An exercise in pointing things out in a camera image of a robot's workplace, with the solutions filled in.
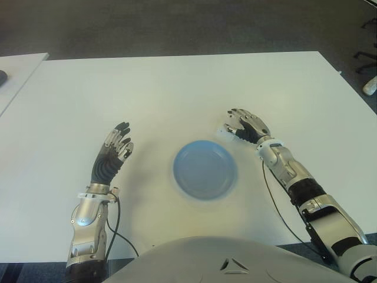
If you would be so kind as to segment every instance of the wire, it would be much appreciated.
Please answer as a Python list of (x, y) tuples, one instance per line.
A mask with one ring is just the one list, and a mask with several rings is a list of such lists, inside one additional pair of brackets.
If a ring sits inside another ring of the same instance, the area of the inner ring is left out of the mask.
[(114, 234), (113, 234), (113, 237), (111, 238), (110, 245), (108, 246), (108, 250), (107, 250), (107, 253), (106, 253), (106, 256), (105, 256), (105, 262), (107, 261), (107, 258), (108, 258), (108, 255), (110, 254), (110, 250), (111, 250), (111, 248), (113, 247), (113, 243), (114, 243), (114, 239), (115, 239), (115, 236), (116, 236), (116, 235), (118, 235), (118, 236), (121, 237), (123, 240), (125, 240), (127, 243), (129, 243), (130, 246), (134, 249), (135, 254), (136, 254), (137, 256), (139, 256), (139, 253), (137, 252), (135, 246), (134, 246), (134, 245), (133, 245), (133, 244), (132, 244), (132, 243), (131, 243), (126, 237), (124, 237), (124, 236), (122, 236), (120, 233), (118, 233), (119, 222), (120, 222), (120, 200), (119, 200), (119, 198), (118, 198), (116, 195), (114, 195), (113, 193), (110, 193), (110, 194), (112, 194), (112, 195), (115, 197), (115, 199), (117, 200), (117, 203), (118, 203), (118, 218), (117, 218), (117, 224), (116, 224), (116, 226), (115, 226), (115, 230), (114, 230), (113, 228), (110, 227), (110, 224), (108, 223), (108, 219), (106, 219), (106, 223), (107, 223), (108, 228), (109, 228), (110, 231), (111, 231), (112, 233), (114, 233)]
[(119, 201), (119, 198), (111, 192), (110, 192), (110, 194), (112, 194), (115, 197), (115, 199), (118, 203), (118, 218), (117, 218), (117, 224), (115, 226), (115, 231), (114, 231), (113, 237), (111, 238), (111, 242), (110, 242), (108, 249), (107, 249), (107, 252), (106, 252), (105, 262), (107, 262), (108, 255), (110, 254), (110, 250), (113, 247), (113, 243), (114, 243), (114, 240), (115, 240), (115, 236), (117, 235), (117, 232), (118, 232), (119, 221), (120, 221), (120, 201)]
[(123, 240), (125, 240), (133, 249), (134, 249), (134, 251), (135, 251), (135, 254), (137, 255), (137, 256), (139, 256), (139, 253), (137, 252), (137, 250), (136, 250), (136, 248), (135, 248), (135, 246), (125, 237), (125, 236), (123, 236), (123, 235), (121, 235), (121, 234), (119, 234), (118, 232), (115, 232), (111, 227), (110, 227), (110, 224), (108, 223), (108, 219), (106, 220), (106, 222), (107, 222), (107, 226), (108, 226), (108, 228), (112, 231), (112, 233), (116, 233), (120, 238), (122, 238)]
[(262, 170), (263, 170), (264, 181), (266, 182), (266, 186), (267, 186), (267, 189), (269, 190), (270, 197), (271, 197), (271, 199), (272, 199), (273, 205), (275, 206), (275, 209), (276, 209), (276, 211), (277, 211), (277, 214), (279, 214), (279, 216), (280, 216), (281, 220), (283, 221), (285, 227), (287, 227), (287, 229), (289, 230), (289, 232), (291, 232), (292, 235), (295, 236), (295, 238), (296, 238), (297, 240), (299, 240), (302, 244), (304, 244), (305, 247), (307, 247), (308, 249), (310, 249), (310, 250), (311, 250), (312, 252), (314, 252), (315, 254), (317, 254), (317, 255), (323, 257), (318, 251), (312, 249), (309, 245), (307, 245), (304, 241), (302, 241), (302, 240), (301, 240), (301, 239), (300, 239), (300, 238), (299, 238), (299, 237), (298, 237), (298, 236), (297, 236), (297, 235), (296, 235), (296, 234), (295, 234), (295, 233), (289, 228), (288, 224), (285, 222), (283, 216), (281, 215), (279, 209), (277, 208), (277, 205), (276, 205), (276, 202), (275, 202), (275, 200), (274, 200), (274, 198), (273, 198), (273, 196), (272, 196), (272, 193), (271, 193), (271, 190), (270, 190), (269, 184), (267, 183), (266, 172), (264, 171), (264, 160), (262, 160)]

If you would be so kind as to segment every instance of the white desk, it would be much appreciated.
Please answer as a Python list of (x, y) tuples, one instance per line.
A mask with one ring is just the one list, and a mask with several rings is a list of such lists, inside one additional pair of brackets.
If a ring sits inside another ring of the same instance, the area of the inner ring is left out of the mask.
[(0, 116), (17, 95), (47, 53), (0, 57), (0, 70), (7, 73), (7, 81), (0, 86)]
[(371, 4), (371, 5), (374, 6), (374, 7), (377, 6), (377, 0), (365, 0), (365, 2)]
[[(366, 233), (377, 231), (377, 119), (318, 52), (45, 61), (0, 119), (0, 262), (66, 260), (76, 195), (120, 121), (131, 123), (135, 143), (113, 181), (120, 233), (141, 253), (196, 235), (295, 243), (253, 147), (216, 136), (232, 107), (259, 115)], [(198, 139), (222, 144), (237, 163), (224, 199), (190, 200), (171, 178), (176, 153)], [(268, 180), (287, 223), (308, 241), (288, 196)], [(116, 213), (110, 207), (113, 225)], [(117, 239), (111, 257), (127, 256)]]

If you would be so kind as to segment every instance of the dark floor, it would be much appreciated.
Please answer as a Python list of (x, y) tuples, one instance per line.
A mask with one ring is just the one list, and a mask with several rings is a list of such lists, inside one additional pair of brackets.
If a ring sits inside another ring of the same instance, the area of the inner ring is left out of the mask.
[(1, 0), (0, 56), (318, 50), (376, 112), (377, 95), (361, 92), (373, 74), (354, 72), (371, 60), (352, 58), (359, 50), (376, 54), (376, 25), (360, 28), (373, 17), (376, 9), (362, 0)]

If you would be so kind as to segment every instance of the blue ceramic plate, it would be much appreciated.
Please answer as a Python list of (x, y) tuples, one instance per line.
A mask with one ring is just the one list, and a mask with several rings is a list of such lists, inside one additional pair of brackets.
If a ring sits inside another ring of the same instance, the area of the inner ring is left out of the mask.
[(173, 172), (182, 190), (202, 200), (224, 195), (237, 177), (237, 167), (229, 152), (208, 140), (184, 146), (174, 160)]

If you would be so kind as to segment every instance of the robot finger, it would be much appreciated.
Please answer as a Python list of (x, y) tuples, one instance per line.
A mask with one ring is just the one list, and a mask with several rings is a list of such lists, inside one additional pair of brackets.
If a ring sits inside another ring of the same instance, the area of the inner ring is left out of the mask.
[(108, 134), (107, 138), (105, 139), (105, 147), (110, 147), (114, 141), (114, 139), (119, 135), (119, 131), (114, 129)]
[(240, 118), (241, 118), (241, 116), (243, 115), (243, 113), (241, 113), (241, 112), (239, 111), (239, 109), (235, 109), (235, 108), (233, 108), (233, 109), (232, 109), (232, 115), (233, 115), (233, 118), (234, 118), (235, 120), (239, 121)]
[(118, 159), (122, 162), (125, 162), (125, 160), (131, 155), (132, 151), (134, 150), (134, 144), (129, 142), (125, 145), (125, 147), (122, 149), (122, 151), (118, 155)]
[(113, 137), (113, 139), (110, 141), (110, 146), (113, 146), (115, 149), (118, 148), (119, 142), (122, 140), (122, 138), (130, 132), (129, 128), (130, 124), (122, 122), (119, 125), (115, 127), (114, 130), (117, 131), (117, 134)]
[(247, 110), (244, 109), (237, 109), (237, 113), (240, 116), (240, 119), (247, 121), (249, 118), (252, 118), (254, 115), (252, 113), (248, 112)]
[(238, 129), (232, 127), (229, 124), (224, 124), (224, 128), (226, 129), (226, 131), (228, 131), (229, 133), (232, 133), (232, 134), (236, 134), (236, 132), (238, 130)]
[(122, 141), (118, 144), (118, 146), (115, 148), (115, 151), (116, 151), (117, 153), (119, 153), (120, 151), (122, 151), (123, 147), (124, 147), (127, 143), (129, 143), (130, 141), (131, 141), (131, 138), (130, 138), (130, 137), (128, 137), (128, 138), (122, 140)]

